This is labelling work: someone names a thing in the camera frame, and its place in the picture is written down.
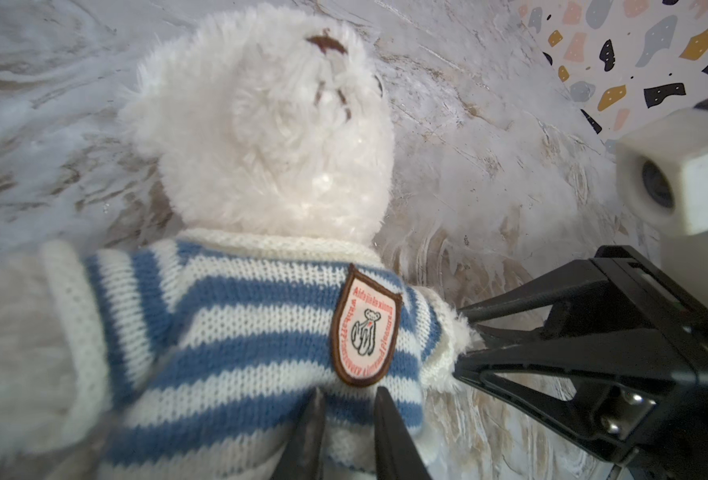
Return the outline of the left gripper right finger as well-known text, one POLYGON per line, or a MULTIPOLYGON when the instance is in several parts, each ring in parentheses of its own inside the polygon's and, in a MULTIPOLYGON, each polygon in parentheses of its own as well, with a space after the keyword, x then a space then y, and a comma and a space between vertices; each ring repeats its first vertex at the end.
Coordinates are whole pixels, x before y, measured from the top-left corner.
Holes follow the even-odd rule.
POLYGON ((396 404, 385 387, 374 402, 375 457, 378 480, 431 480, 396 404))

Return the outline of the blue white striped knit sweater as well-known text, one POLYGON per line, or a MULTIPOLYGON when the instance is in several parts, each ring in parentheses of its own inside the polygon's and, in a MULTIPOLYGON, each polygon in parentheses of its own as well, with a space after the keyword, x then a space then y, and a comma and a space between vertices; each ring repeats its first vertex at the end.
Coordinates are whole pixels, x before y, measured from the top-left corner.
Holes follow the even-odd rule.
POLYGON ((331 477, 374 476, 378 387, 436 460, 424 404, 452 314, 370 248, 190 230, 134 253, 41 255, 76 371, 63 438, 120 414, 100 478, 266 479, 315 390, 331 477))

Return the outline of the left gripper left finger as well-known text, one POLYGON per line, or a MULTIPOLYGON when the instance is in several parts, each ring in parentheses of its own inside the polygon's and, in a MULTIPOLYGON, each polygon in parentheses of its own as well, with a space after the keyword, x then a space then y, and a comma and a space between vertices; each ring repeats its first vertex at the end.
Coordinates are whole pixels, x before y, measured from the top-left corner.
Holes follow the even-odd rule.
POLYGON ((311 394, 270 479, 321 479, 325 429, 326 400, 322 390, 316 388, 311 394))

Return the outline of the white fluffy teddy bear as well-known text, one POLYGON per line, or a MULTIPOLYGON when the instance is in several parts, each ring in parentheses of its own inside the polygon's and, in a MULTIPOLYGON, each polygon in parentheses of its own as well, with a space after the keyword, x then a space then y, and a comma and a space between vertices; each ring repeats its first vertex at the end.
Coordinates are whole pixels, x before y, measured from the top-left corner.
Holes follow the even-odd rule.
MULTIPOLYGON (((120 116, 137 153, 157 161, 183 221, 168 239, 208 230, 376 252, 391 199, 393 122, 374 63, 349 26, 268 4, 212 15, 145 59, 120 116)), ((0 260, 0 472, 17 458, 62 451, 57 478, 102 479, 120 414, 106 410, 74 441, 63 438, 77 380, 41 255, 54 242, 84 258, 117 250, 83 256, 52 240, 0 260)), ((436 292, 412 287, 452 314, 452 356, 430 378, 426 403, 430 392, 454 389, 471 331, 436 292)))

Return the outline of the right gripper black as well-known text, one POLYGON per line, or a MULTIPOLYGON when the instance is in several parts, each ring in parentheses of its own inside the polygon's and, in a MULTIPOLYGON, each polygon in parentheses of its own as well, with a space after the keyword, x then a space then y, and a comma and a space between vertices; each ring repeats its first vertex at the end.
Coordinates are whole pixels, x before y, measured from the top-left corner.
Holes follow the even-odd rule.
POLYGON ((708 309, 639 252, 604 247, 460 312, 497 349, 461 356, 458 380, 636 477, 708 479, 708 309), (488 325, 543 307, 532 330, 488 325))

